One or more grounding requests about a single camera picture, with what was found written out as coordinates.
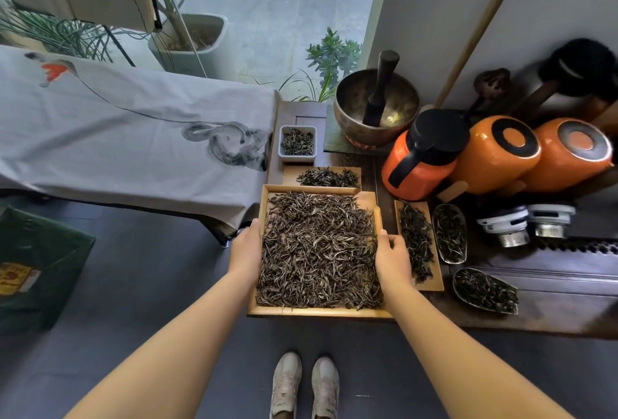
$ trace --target foot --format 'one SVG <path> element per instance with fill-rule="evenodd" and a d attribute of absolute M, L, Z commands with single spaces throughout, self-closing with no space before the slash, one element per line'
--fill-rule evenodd
<path fill-rule="evenodd" d="M 280 413 L 291 413 L 296 418 L 296 393 L 303 368 L 300 357 L 294 352 L 286 352 L 279 359 L 273 375 L 273 397 L 271 399 L 270 419 Z"/>
<path fill-rule="evenodd" d="M 337 419 L 339 403 L 339 373 L 329 357 L 320 357 L 311 375 L 313 386 L 312 419 Z"/>

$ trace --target forearm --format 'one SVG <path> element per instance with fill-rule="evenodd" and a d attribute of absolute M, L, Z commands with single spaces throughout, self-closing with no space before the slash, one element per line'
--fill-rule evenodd
<path fill-rule="evenodd" d="M 252 284 L 240 272 L 223 276 L 104 378 L 67 418 L 193 418 Z"/>
<path fill-rule="evenodd" d="M 409 283 L 384 293 L 451 419 L 571 418 L 437 310 Z"/>

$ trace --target singing bowl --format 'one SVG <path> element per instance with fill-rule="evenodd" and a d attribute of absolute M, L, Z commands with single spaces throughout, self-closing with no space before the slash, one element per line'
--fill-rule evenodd
<path fill-rule="evenodd" d="M 384 94 L 386 106 L 380 126 L 363 124 L 367 99 L 376 86 L 378 70 L 357 71 L 344 78 L 335 91 L 335 119 L 345 138 L 361 149 L 373 149 L 397 139 L 418 113 L 418 92 L 406 79 L 393 74 Z"/>

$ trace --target orange container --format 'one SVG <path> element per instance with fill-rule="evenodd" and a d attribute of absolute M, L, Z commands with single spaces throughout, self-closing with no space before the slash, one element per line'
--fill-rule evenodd
<path fill-rule="evenodd" d="M 535 133 L 541 142 L 541 160 L 520 178 L 530 193 L 555 193 L 612 166 L 612 144 L 580 119 L 552 119 Z"/>
<path fill-rule="evenodd" d="M 455 168 L 470 134 L 460 111 L 423 111 L 395 141 L 382 167 L 382 181 L 405 201 L 427 196 Z"/>
<path fill-rule="evenodd" d="M 491 116 L 470 129 L 470 142 L 449 177 L 483 195 L 518 179 L 537 165 L 541 148 L 532 129 L 518 119 Z"/>

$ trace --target green bag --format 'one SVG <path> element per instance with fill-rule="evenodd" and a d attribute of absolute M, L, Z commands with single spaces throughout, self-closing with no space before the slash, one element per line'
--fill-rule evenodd
<path fill-rule="evenodd" d="M 94 236 L 0 207 L 0 334 L 50 329 L 94 244 Z"/>

